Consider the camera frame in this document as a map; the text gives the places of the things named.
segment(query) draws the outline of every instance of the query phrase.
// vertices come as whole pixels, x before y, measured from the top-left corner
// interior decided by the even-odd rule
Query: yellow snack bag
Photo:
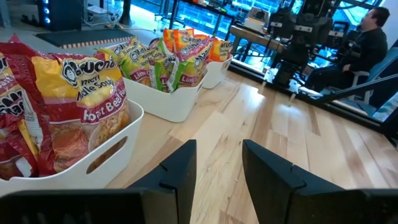
[[[124,76],[132,81],[150,86],[149,61],[159,60],[165,55],[158,46],[154,48],[144,47],[139,44],[124,56],[120,64]]]
[[[174,49],[174,45],[175,45],[175,41],[174,41],[174,31],[173,29],[164,29],[163,31],[163,41],[166,45],[166,48],[174,53],[175,49]],[[185,34],[188,36],[192,36],[193,35],[193,29],[185,29],[185,30],[177,30],[179,34]]]
[[[137,38],[133,37],[128,43],[121,43],[113,47],[100,48],[94,54],[94,57],[104,57],[102,54],[108,54],[112,56],[114,61],[119,65],[122,58],[128,54],[128,52],[135,46],[139,45],[140,42]]]
[[[211,48],[209,60],[215,62],[224,62],[229,59],[231,51],[232,42],[215,39],[213,47]]]

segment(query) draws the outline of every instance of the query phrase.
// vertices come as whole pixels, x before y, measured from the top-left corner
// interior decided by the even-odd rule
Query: desk
[[[226,12],[220,11],[220,10],[215,9],[213,7],[210,7],[210,6],[203,6],[201,4],[194,3],[193,1],[190,1],[190,0],[175,0],[174,3],[173,3],[172,15],[171,15],[171,18],[170,18],[169,29],[173,29],[173,23],[174,23],[175,18],[177,16],[178,4],[179,4],[180,1],[183,1],[185,3],[191,4],[192,6],[197,6],[197,7],[200,7],[202,9],[206,9],[206,10],[209,10],[211,12],[217,13],[218,17],[217,17],[216,25],[214,27],[213,36],[216,35],[218,27],[220,26],[221,16],[225,16],[225,17],[228,17],[228,18],[231,19],[231,25],[229,25],[229,27],[231,27],[234,24],[235,16],[229,15]],[[228,29],[228,32],[226,33],[225,40],[228,40],[228,37],[229,37],[229,29]]]
[[[234,44],[232,46],[232,52],[236,52],[236,49],[238,48],[241,39],[246,39],[249,43],[255,43],[264,46],[266,46],[270,40],[270,37],[268,36],[255,34],[247,29],[237,26],[231,26],[231,28],[229,28],[229,31],[235,36]],[[278,51],[278,53],[281,53],[285,46],[281,44],[279,40],[272,39],[271,43],[269,44],[269,48]]]

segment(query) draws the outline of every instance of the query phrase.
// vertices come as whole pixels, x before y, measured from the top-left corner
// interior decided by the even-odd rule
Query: orange snack bag
[[[232,51],[232,42],[215,39],[211,48],[209,60],[224,62],[229,59]]]
[[[198,46],[202,40],[205,40],[202,35],[194,37],[194,35],[189,35],[186,33],[179,32],[179,30],[174,31],[174,49],[175,52],[179,52],[182,48],[188,45]]]
[[[175,52],[174,49],[174,31],[173,29],[164,29],[163,31],[163,41],[170,52]],[[185,35],[193,35],[193,29],[177,30],[178,33]]]

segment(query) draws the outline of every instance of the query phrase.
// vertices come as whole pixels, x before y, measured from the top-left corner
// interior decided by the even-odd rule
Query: chip bag
[[[126,78],[150,86],[149,61],[164,57],[158,46],[148,48],[139,44],[124,56],[120,69]]]
[[[167,80],[169,79],[175,62],[174,56],[162,58],[160,60],[151,60],[149,66],[149,78],[152,88],[169,92]]]
[[[174,31],[173,29],[164,29],[163,31],[163,41],[165,42],[165,45],[167,47],[167,50],[170,52],[174,53],[175,49],[175,40],[174,40]],[[186,29],[186,30],[177,30],[179,34],[185,34],[188,36],[193,35],[193,29]]]
[[[0,53],[0,179],[37,175],[37,150],[26,135],[23,117],[22,88]]]
[[[128,124],[126,90],[112,56],[41,54],[24,44],[6,51],[23,87],[41,176],[69,168]]]
[[[193,87],[200,83],[212,45],[210,41],[203,41],[194,47],[188,45],[177,53],[173,71],[167,81],[170,92],[178,87]]]
[[[128,54],[131,49],[141,44],[137,38],[133,37],[128,43],[121,43],[112,47],[100,48],[94,54],[94,57],[104,57],[103,54],[112,56],[115,62],[119,65],[122,58]]]
[[[174,30],[174,50],[179,52],[182,48],[192,45],[199,44],[202,41],[201,38],[195,38],[192,35],[179,30]]]
[[[232,51],[232,42],[215,39],[210,51],[209,60],[225,62],[229,59]]]
[[[205,39],[210,38],[210,36],[205,35],[205,34],[194,34],[194,35],[193,35],[193,38],[195,38],[195,39],[200,39],[200,40],[205,40]]]

